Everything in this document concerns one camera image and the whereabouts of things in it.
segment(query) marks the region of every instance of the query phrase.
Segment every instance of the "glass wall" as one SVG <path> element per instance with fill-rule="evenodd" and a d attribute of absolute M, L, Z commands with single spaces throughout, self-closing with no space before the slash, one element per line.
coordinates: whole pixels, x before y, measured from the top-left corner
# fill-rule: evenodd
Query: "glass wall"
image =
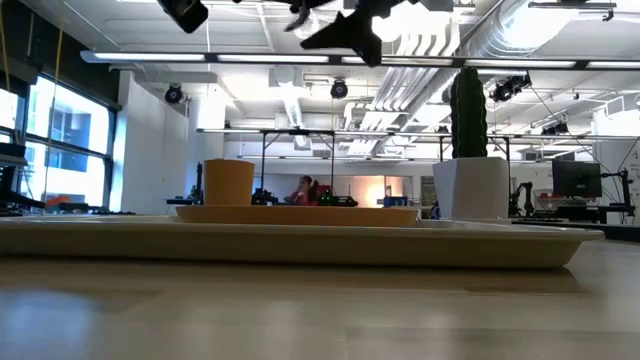
<path fill-rule="evenodd" d="M 69 89 L 58 86 L 55 90 L 52 81 L 38 78 L 31 87 L 27 133 L 47 137 L 51 130 L 51 139 L 76 145 L 99 153 L 107 152 L 109 133 L 109 111 Z M 56 97 L 53 114 L 51 105 Z M 49 118 L 53 126 L 49 129 Z"/>
<path fill-rule="evenodd" d="M 18 104 L 17 97 L 13 103 Z M 114 114 L 63 86 L 56 89 L 43 77 L 31 86 L 23 113 L 29 166 L 22 172 L 20 193 L 41 201 L 63 196 L 66 202 L 107 205 L 105 175 L 111 166 L 108 149 Z M 2 121 L 8 118 L 2 115 Z"/>

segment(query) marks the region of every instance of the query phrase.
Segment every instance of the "ceiling light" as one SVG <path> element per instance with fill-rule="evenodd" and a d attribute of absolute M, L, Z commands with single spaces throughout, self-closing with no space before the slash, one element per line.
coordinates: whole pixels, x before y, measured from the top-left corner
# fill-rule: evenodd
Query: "ceiling light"
<path fill-rule="evenodd" d="M 168 54 L 168 53 L 94 53 L 82 51 L 82 58 L 87 62 L 203 62 L 204 54 Z"/>
<path fill-rule="evenodd" d="M 385 131 L 336 131 L 336 135 L 387 136 Z"/>
<path fill-rule="evenodd" d="M 265 159 L 280 159 L 280 156 L 265 156 Z M 262 156 L 260 155 L 238 155 L 238 159 L 260 159 L 262 160 Z"/>
<path fill-rule="evenodd" d="M 440 137 L 443 134 L 434 134 L 434 133 L 396 133 L 396 136 L 418 136 L 418 137 Z"/>
<path fill-rule="evenodd" d="M 257 129 L 197 129 L 197 132 L 223 133 L 223 134 L 259 134 Z"/>
<path fill-rule="evenodd" d="M 411 65 L 411 66 L 451 66 L 452 59 L 421 58 L 417 56 L 383 56 L 382 65 Z"/>
<path fill-rule="evenodd" d="M 580 9 L 580 10 L 609 10 L 618 5 L 614 2 L 564 1 L 564 2 L 530 2 L 530 9 Z"/>
<path fill-rule="evenodd" d="M 591 61 L 587 68 L 599 69 L 640 69 L 640 61 Z"/>
<path fill-rule="evenodd" d="M 478 75 L 525 76 L 527 75 L 527 71 L 508 69 L 478 69 Z"/>
<path fill-rule="evenodd" d="M 466 66 L 498 68 L 572 68 L 575 61 L 569 60 L 517 60 L 517 59 L 469 59 Z"/>
<path fill-rule="evenodd" d="M 343 56 L 342 57 L 343 64 L 364 64 L 364 60 L 357 56 Z"/>
<path fill-rule="evenodd" d="M 238 63 L 312 63 L 326 64 L 329 62 L 328 56 L 314 55 L 252 55 L 233 54 L 218 55 L 219 62 Z"/>

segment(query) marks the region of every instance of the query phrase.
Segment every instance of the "cactus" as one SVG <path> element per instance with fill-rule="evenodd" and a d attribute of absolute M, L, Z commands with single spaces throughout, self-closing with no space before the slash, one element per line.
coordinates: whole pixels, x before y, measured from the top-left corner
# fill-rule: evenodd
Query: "cactus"
<path fill-rule="evenodd" d="M 463 68 L 451 87 L 453 158 L 487 156 L 487 99 L 474 68 Z"/>

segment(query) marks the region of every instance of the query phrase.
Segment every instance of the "white pot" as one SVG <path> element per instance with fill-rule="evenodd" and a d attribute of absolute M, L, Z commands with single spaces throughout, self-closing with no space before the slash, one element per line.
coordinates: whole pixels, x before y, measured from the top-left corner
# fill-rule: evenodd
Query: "white pot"
<path fill-rule="evenodd" d="M 509 164 L 497 157 L 454 159 L 433 165 L 443 219 L 506 219 Z"/>

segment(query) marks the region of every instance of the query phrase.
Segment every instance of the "wooden table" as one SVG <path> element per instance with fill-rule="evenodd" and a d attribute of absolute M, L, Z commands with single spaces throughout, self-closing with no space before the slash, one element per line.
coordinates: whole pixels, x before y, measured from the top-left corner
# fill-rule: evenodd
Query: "wooden table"
<path fill-rule="evenodd" d="M 638 359 L 640 248 L 560 271 L 0 259 L 0 359 Z"/>

